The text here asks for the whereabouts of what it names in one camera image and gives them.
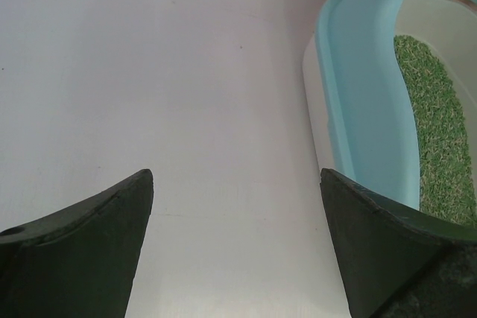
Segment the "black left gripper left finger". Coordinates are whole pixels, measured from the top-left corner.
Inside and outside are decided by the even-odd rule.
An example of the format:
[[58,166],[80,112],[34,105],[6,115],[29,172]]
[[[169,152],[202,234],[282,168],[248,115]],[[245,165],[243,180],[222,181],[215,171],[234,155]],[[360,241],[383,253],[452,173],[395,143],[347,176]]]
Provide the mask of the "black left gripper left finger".
[[124,317],[153,206],[153,174],[1,232],[2,317]]

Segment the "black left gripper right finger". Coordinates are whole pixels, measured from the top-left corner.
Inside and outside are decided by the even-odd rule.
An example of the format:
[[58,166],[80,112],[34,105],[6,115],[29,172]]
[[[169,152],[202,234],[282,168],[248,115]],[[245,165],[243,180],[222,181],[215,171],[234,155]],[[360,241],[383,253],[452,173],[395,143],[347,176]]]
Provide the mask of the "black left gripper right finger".
[[333,169],[323,207],[352,317],[475,317],[476,230],[411,209]]

